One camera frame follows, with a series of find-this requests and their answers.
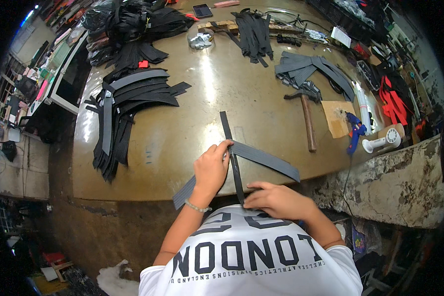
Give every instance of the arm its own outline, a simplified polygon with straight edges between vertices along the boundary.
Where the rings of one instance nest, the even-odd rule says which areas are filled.
[[[245,200],[244,208],[259,208],[273,218],[304,221],[308,234],[324,249],[335,245],[345,246],[334,223],[320,211],[312,199],[286,186],[268,182],[253,182],[247,187],[262,190],[250,194]]]
[[[224,155],[229,155],[227,147],[232,144],[231,140],[225,140],[219,146],[212,145],[194,162],[195,186],[189,198],[191,204],[200,209],[209,206],[227,176],[229,157],[224,159]],[[184,241],[201,226],[203,215],[185,204],[166,233],[153,265],[166,265]]]

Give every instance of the wooden hammer handle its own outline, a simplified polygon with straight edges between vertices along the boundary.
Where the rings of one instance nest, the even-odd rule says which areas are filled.
[[[309,98],[306,95],[302,95],[301,102],[302,109],[304,110],[304,119],[306,120],[309,152],[316,152],[316,135],[314,134],[313,120],[311,118],[311,108],[309,107]]]

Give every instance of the person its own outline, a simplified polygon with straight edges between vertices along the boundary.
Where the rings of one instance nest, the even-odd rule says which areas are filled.
[[[141,272],[139,295],[360,295],[352,251],[337,228],[286,186],[250,183],[260,190],[243,206],[222,207],[201,225],[227,176],[232,144],[212,145],[194,162],[194,190],[153,266]],[[302,220],[307,233],[290,220]]]

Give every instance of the hammer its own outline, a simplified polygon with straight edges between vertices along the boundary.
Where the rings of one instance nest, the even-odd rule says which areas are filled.
[[[320,92],[299,89],[291,95],[285,95],[284,99],[301,98],[302,109],[304,111],[304,120],[306,120],[306,131],[308,134],[309,152],[316,152],[316,135],[314,134],[313,120],[311,119],[311,108],[309,100],[319,104],[322,100]]]

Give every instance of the orange strap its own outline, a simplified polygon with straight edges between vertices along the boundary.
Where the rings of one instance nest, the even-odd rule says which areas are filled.
[[[406,109],[408,109],[409,112],[411,112],[411,110],[409,110],[409,108],[404,104],[401,98],[398,97],[398,94],[395,91],[385,90],[384,83],[391,88],[391,82],[386,76],[382,77],[379,91],[380,98],[385,104],[382,106],[383,113],[391,118],[391,122],[394,125],[398,123],[396,117],[398,117],[402,125],[407,125],[408,123],[406,122]]]

